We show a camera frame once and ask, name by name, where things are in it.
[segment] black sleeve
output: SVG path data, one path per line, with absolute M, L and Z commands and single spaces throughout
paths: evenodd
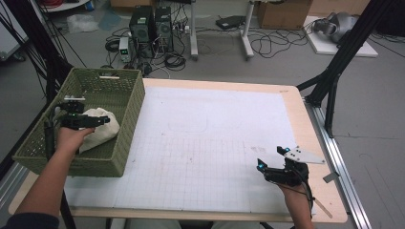
M 59 219 L 42 213 L 21 213 L 12 216 L 2 229 L 57 229 Z

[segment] table leg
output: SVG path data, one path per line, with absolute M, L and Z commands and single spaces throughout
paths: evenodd
M 196 0 L 191 0 L 191 27 L 190 27 L 190 47 L 191 58 L 197 60 L 199 58 L 199 49 L 197 47 L 197 33 L 196 33 Z
M 252 19 L 253 9 L 254 9 L 254 1 L 249 1 L 249 5 L 247 8 L 246 21 L 245 21 L 245 29 L 241 31 L 241 37 L 242 37 L 242 41 L 244 43 L 245 51 L 246 51 L 246 60 L 249 58 L 252 58 L 254 56 L 252 47 L 250 46 L 250 41 L 247 38 L 247 33 L 249 32 L 249 27 L 250 27 L 250 21 Z

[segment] human arm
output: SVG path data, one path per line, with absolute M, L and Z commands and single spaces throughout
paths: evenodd
M 296 229 L 312 229 L 313 224 L 310 218 L 309 202 L 303 185 L 289 187 L 278 185 L 283 191 L 286 206 L 292 217 Z
M 24 197 L 15 214 L 43 213 L 59 216 L 63 187 L 69 167 L 75 158 L 75 152 L 83 143 L 84 136 L 94 130 L 94 128 L 89 128 L 75 131 L 60 128 L 55 153 Z

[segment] white grid paper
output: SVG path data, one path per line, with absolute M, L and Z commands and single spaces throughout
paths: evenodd
M 74 206 L 287 213 L 283 194 L 256 170 L 283 167 L 295 147 L 279 94 L 146 88 L 125 174 L 70 177 Z

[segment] black pole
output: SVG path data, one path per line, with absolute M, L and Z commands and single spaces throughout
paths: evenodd
M 314 107 L 320 107 L 322 100 L 329 94 L 325 128 L 330 137 L 333 137 L 331 128 L 339 78 L 395 1 L 398 0 L 371 0 L 328 67 L 320 75 L 297 86 L 299 91 L 303 91 L 316 84 L 306 96 L 306 101 Z
M 47 72 L 47 104 L 50 104 L 57 94 L 58 86 L 62 85 L 69 71 L 73 67 L 61 57 L 52 39 L 48 36 L 42 23 L 39 21 L 32 2 L 29 0 L 4 0 L 10 12 L 24 30 L 41 58 L 46 62 Z M 54 152 L 53 121 L 45 123 L 47 158 Z M 70 212 L 65 193 L 63 192 L 60 206 L 62 218 L 68 229 L 75 229 L 75 221 Z

